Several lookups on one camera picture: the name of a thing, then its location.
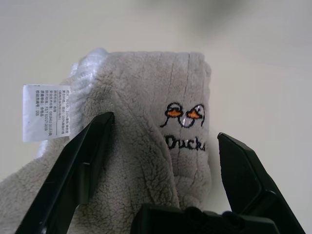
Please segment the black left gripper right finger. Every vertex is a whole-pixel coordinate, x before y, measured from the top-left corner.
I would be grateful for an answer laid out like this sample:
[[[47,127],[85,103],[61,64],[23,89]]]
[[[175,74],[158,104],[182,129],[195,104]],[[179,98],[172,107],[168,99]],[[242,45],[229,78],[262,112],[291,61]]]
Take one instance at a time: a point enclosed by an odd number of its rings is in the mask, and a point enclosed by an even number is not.
[[[273,221],[281,234],[303,228],[258,156],[243,142],[219,133],[221,178],[231,210]]]

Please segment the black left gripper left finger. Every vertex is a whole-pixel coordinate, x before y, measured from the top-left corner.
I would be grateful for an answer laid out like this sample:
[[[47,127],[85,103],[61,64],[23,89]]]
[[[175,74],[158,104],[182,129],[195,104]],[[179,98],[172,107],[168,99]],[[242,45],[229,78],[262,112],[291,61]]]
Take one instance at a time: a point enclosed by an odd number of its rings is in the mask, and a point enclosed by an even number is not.
[[[22,234],[65,234],[75,210],[94,194],[114,114],[96,116],[63,148],[20,224]]]

